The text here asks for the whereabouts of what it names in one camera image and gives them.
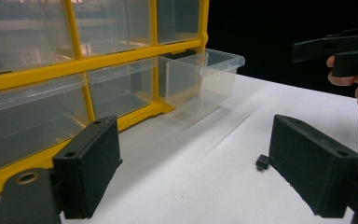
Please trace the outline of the clear plastic drawer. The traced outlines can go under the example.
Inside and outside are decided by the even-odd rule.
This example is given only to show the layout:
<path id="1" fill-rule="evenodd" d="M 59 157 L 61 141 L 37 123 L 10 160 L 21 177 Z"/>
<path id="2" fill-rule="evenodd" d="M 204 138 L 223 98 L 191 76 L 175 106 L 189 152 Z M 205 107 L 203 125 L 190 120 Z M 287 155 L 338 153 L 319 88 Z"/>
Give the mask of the clear plastic drawer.
<path id="1" fill-rule="evenodd" d="M 240 55 L 206 49 L 158 57 L 160 100 L 200 119 L 214 112 L 232 94 Z"/>

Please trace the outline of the yellow plastic drawer cabinet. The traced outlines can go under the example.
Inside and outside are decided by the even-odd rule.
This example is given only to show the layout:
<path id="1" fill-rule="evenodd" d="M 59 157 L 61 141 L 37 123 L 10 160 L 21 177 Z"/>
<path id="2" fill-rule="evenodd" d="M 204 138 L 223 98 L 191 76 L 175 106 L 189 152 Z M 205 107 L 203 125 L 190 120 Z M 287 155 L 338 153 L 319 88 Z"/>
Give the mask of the yellow plastic drawer cabinet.
<path id="1" fill-rule="evenodd" d="M 120 129 L 126 129 L 140 121 L 155 115 L 165 114 L 171 111 L 171 107 L 160 100 L 159 81 L 158 81 L 158 57 L 165 54 L 177 54 L 191 50 L 192 52 L 202 52 L 208 40 L 207 24 L 209 16 L 210 0 L 200 0 L 200 21 L 199 34 L 197 38 L 176 42 L 171 44 L 158 45 L 153 44 L 150 47 L 113 53 L 103 56 L 84 57 L 79 49 L 79 37 L 76 31 L 76 25 L 73 22 L 74 11 L 71 0 L 64 0 L 64 11 L 71 20 L 69 24 L 70 43 L 75 47 L 75 58 L 65 63 L 55 63 L 53 65 L 41 65 L 30 69 L 20 70 L 13 73 L 0 74 L 0 91 L 11 88 L 24 87 L 31 84 L 40 83 L 57 77 L 66 77 L 77 73 L 84 74 L 89 70 L 103 68 L 109 65 L 118 66 L 127 63 L 133 63 L 140 59 L 155 58 L 157 65 L 152 70 L 152 101 L 149 105 L 141 107 L 123 116 L 117 116 Z M 88 112 L 89 123 L 98 119 L 95 117 L 90 97 L 90 89 L 83 89 L 83 96 Z M 52 147 L 48 147 L 35 154 L 19 161 L 15 161 L 0 169 L 0 193 L 5 182 L 17 172 L 28 168 L 43 167 L 49 168 L 52 164 L 52 156 L 62 149 L 71 138 L 60 142 Z"/>

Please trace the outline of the set of clear cabinet drawers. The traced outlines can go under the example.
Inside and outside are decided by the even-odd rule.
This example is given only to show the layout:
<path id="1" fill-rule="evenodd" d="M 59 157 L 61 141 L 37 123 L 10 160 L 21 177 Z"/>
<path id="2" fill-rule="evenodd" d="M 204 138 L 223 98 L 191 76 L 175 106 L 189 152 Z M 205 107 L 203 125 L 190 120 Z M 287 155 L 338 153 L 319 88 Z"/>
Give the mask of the set of clear cabinet drawers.
<path id="1" fill-rule="evenodd" d="M 200 0 L 71 0 L 82 56 L 197 38 Z M 0 74 L 75 58 L 64 0 L 0 0 Z M 123 116 L 152 101 L 155 58 L 0 91 L 0 169 L 78 134 L 95 117 Z"/>

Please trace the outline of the small black plastic part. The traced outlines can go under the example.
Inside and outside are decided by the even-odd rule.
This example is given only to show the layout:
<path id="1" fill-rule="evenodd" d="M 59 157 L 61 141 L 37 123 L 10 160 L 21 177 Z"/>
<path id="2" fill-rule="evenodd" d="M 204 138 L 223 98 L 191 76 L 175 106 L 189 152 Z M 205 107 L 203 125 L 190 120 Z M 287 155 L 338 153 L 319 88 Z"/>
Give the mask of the small black plastic part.
<path id="1" fill-rule="evenodd" d="M 264 154 L 260 154 L 256 160 L 255 168 L 260 172 L 266 171 L 269 168 L 269 157 Z"/>

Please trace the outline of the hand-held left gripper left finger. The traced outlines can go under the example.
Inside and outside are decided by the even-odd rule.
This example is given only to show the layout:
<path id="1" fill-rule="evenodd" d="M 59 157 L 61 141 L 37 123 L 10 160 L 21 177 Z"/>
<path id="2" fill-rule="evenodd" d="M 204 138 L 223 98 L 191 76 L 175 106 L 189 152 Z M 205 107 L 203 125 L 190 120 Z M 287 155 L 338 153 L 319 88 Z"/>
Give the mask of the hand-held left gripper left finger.
<path id="1" fill-rule="evenodd" d="M 117 117 L 96 119 L 53 158 L 67 219 L 91 218 L 122 163 Z"/>

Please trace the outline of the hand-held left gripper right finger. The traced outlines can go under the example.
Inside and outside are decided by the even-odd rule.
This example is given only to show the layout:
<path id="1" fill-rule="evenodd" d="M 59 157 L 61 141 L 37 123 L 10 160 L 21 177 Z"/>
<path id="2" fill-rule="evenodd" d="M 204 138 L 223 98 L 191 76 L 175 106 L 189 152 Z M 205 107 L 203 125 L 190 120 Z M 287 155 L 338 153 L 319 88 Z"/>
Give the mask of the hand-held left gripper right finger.
<path id="1" fill-rule="evenodd" d="M 314 215 L 344 216 L 347 184 L 358 172 L 356 152 L 302 120 L 276 115 L 268 161 Z"/>

